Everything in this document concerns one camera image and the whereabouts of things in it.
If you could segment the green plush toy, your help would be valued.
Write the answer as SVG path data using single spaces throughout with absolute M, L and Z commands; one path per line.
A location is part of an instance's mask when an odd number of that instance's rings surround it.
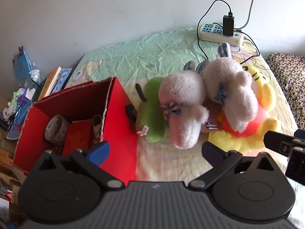
M 140 98 L 137 109 L 132 104 L 125 107 L 128 118 L 135 122 L 136 133 L 149 143 L 156 143 L 163 139 L 166 121 L 163 118 L 158 98 L 159 88 L 164 77 L 153 77 L 144 87 L 136 83 L 136 92 Z

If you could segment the white power strip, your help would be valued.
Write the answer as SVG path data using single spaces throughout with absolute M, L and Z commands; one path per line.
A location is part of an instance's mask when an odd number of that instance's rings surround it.
M 244 36 L 240 32 L 234 32 L 233 36 L 223 35 L 222 26 L 218 24 L 203 24 L 198 29 L 198 37 L 202 41 L 215 43 L 227 42 L 231 46 L 241 47 Z

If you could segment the pink plush rabbit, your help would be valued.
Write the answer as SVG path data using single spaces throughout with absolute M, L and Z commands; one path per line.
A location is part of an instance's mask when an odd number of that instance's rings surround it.
M 210 111 L 203 106 L 206 88 L 189 61 L 183 71 L 166 76 L 161 82 L 158 98 L 163 117 L 169 122 L 170 142 L 177 149 L 194 147 L 202 127 L 215 128 L 209 121 Z

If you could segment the black power adapter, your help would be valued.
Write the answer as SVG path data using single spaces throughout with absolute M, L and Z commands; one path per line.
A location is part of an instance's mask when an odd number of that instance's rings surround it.
M 234 34 L 234 16 L 232 12 L 229 12 L 228 15 L 223 16 L 223 25 L 222 31 L 225 36 L 233 36 Z

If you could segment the small green plush figure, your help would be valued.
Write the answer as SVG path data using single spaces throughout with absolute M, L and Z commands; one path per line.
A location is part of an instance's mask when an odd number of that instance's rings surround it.
M 16 92 L 13 92 L 13 96 L 12 99 L 10 101 L 8 101 L 7 106 L 13 106 L 16 107 L 17 106 L 17 99 L 19 98 L 20 92 L 19 90 L 17 90 Z

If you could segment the red cardboard box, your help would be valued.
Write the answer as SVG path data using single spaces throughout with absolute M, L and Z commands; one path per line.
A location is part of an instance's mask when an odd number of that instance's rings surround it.
M 92 148 L 92 120 L 99 116 L 101 133 L 98 141 L 107 141 L 110 145 L 97 156 L 99 167 L 124 184 L 136 180 L 137 133 L 125 112 L 130 103 L 116 77 L 66 88 L 33 103 L 17 142 L 14 167 L 28 174 L 45 150 L 55 150 L 56 146 L 45 138 L 44 133 L 47 124 L 57 115 L 68 124 L 62 155 L 78 148 Z

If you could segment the red gift envelope box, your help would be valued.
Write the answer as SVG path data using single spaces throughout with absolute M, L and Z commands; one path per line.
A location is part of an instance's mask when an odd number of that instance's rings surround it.
M 76 149 L 90 149 L 92 147 L 93 139 L 94 134 L 91 120 L 82 120 L 71 123 L 68 126 L 63 155 L 70 155 L 71 152 Z

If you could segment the blue plastic bag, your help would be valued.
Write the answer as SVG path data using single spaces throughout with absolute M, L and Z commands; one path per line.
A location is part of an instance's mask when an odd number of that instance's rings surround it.
M 18 54 L 14 55 L 12 66 L 18 85 L 21 85 L 28 77 L 31 77 L 32 64 L 27 53 L 24 51 L 23 46 L 18 47 L 18 50 Z

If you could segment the blue patterned cloth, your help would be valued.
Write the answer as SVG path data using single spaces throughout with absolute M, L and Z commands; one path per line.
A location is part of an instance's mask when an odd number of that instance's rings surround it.
M 14 141 L 19 138 L 19 136 L 21 134 L 22 126 L 23 126 L 26 114 L 28 112 L 28 109 L 30 108 L 30 105 L 31 105 L 31 103 L 24 105 L 16 113 L 16 115 L 14 117 L 14 121 L 8 130 L 6 139 Z

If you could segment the yellow tiger plush toy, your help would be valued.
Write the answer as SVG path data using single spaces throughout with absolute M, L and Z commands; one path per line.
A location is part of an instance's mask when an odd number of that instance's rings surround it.
M 252 89 L 258 100 L 258 113 L 244 132 L 236 132 L 230 127 L 224 113 L 220 110 L 217 112 L 220 128 L 211 131 L 208 140 L 226 152 L 233 149 L 245 153 L 262 149 L 265 147 L 264 134 L 269 130 L 275 132 L 280 130 L 279 121 L 269 115 L 276 106 L 274 88 L 258 68 L 247 64 L 243 64 L 242 67 L 252 76 Z

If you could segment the cartoon print bed sheet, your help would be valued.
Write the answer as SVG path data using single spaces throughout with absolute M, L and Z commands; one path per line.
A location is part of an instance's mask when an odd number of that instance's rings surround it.
M 181 71 L 191 60 L 200 63 L 206 57 L 215 59 L 217 49 L 217 43 L 197 42 L 196 29 L 193 27 L 151 34 L 85 54 L 67 82 L 67 87 L 117 77 L 131 103 L 138 107 L 140 99 L 135 89 L 136 84 L 144 85 L 152 77 Z M 232 47 L 231 50 L 234 59 L 246 61 L 263 72 L 277 97 L 277 105 L 270 115 L 279 120 L 282 133 L 293 135 L 297 124 L 284 93 L 265 60 L 255 56 L 256 49 L 248 40 L 241 47 Z M 138 140 L 137 179 L 189 182 L 203 174 L 211 168 L 201 153 L 202 143 L 207 138 L 207 134 L 201 134 L 198 144 L 188 150 L 173 148 L 168 136 L 153 144 Z

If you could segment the orange book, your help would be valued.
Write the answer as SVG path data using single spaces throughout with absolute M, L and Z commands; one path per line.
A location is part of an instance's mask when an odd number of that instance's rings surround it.
M 39 101 L 42 98 L 47 97 L 48 95 L 51 94 L 51 91 L 53 90 L 53 87 L 57 81 L 58 75 L 61 70 L 62 70 L 61 67 L 57 67 L 50 72 L 50 74 L 48 75 L 47 80 L 41 90 L 40 96 L 38 98 Z

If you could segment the patterned tape roll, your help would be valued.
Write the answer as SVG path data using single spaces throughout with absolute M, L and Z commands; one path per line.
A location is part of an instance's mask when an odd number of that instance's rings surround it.
M 54 145 L 63 146 L 69 122 L 61 115 L 53 116 L 44 130 L 44 138 Z

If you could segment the white plush rabbit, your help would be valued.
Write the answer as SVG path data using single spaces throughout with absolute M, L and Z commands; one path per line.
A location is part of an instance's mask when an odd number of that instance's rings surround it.
M 207 98 L 220 104 L 232 130 L 242 133 L 258 112 L 252 76 L 232 58 L 227 42 L 218 47 L 218 55 L 215 60 L 202 61 L 196 72 L 203 79 Z

